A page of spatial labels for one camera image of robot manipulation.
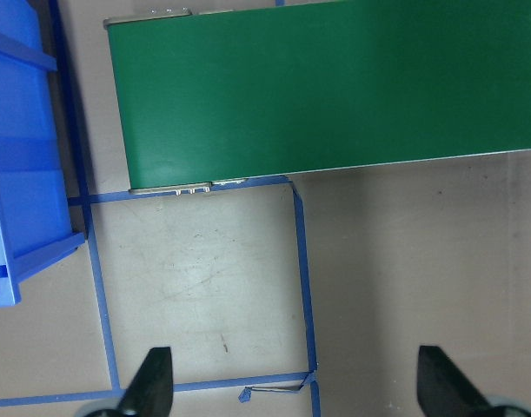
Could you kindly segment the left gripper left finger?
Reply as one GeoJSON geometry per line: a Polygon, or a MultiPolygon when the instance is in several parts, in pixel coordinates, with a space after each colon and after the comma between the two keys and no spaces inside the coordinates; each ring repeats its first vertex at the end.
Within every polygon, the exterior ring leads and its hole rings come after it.
{"type": "Polygon", "coordinates": [[[116,406],[120,416],[169,416],[174,398],[170,347],[153,347],[116,406]]]}

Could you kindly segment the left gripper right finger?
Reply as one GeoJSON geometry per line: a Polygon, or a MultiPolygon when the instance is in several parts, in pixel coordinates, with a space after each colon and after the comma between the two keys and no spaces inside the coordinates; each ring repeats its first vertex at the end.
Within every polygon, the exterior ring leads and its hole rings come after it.
{"type": "Polygon", "coordinates": [[[425,416],[512,416],[509,406],[493,406],[437,346],[421,345],[416,397],[425,416]]]}

